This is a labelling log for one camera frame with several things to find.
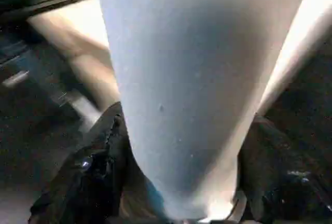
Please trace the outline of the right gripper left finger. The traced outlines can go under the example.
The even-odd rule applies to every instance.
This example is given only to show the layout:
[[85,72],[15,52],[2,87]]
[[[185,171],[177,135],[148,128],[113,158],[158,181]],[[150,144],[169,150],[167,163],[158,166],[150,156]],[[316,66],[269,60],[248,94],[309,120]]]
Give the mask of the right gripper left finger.
[[130,155],[121,103],[109,107],[30,208],[29,223],[107,223],[119,215]]

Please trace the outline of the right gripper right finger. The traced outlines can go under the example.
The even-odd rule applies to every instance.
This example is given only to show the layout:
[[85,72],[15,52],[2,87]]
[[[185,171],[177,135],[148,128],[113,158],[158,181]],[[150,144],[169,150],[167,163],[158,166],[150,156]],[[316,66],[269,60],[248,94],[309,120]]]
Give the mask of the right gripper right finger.
[[268,119],[255,116],[239,162],[254,221],[331,223],[331,175]]

